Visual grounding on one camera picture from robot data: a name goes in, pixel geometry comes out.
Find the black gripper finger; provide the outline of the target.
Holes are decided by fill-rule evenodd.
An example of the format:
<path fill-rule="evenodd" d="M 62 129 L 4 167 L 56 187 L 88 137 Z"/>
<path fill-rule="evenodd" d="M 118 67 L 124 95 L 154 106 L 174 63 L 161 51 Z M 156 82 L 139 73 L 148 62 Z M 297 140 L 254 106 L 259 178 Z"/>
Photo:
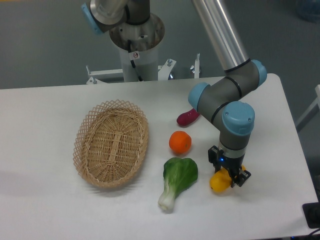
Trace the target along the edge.
<path fill-rule="evenodd" d="M 213 165 L 215 173 L 221 170 L 224 161 L 223 153 L 224 151 L 215 145 L 208 150 L 208 161 Z"/>
<path fill-rule="evenodd" d="M 240 168 L 238 174 L 231 175 L 230 187 L 233 188 L 236 185 L 241 187 L 251 177 L 251 175 L 252 174 L 245 168 Z"/>

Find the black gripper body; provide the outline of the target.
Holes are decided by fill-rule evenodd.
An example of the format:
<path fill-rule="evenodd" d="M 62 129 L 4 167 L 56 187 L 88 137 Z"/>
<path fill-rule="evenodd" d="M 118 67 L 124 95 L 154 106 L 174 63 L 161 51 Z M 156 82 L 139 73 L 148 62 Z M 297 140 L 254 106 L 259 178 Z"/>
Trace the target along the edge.
<path fill-rule="evenodd" d="M 231 179 L 238 179 L 242 170 L 244 154 L 239 157 L 229 157 L 222 149 L 217 151 L 216 172 L 226 169 Z"/>

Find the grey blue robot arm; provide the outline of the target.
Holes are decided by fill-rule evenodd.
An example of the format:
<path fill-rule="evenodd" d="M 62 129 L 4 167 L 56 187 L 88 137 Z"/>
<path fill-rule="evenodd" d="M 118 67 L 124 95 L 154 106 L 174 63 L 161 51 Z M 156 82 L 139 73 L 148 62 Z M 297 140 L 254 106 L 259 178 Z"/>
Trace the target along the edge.
<path fill-rule="evenodd" d="M 209 36 L 225 77 L 210 85 L 196 84 L 188 95 L 192 108 L 219 132 L 219 144 L 208 150 L 216 171 L 226 169 L 232 185 L 242 186 L 251 176 L 242 168 L 254 128 L 255 111 L 242 97 L 261 86 L 267 70 L 247 55 L 221 0 L 195 0 L 193 6 Z M 151 51 L 164 36 L 163 22 L 150 11 L 148 0 L 90 0 L 81 6 L 96 34 L 109 33 L 124 54 L 126 82 L 157 81 L 157 57 Z"/>

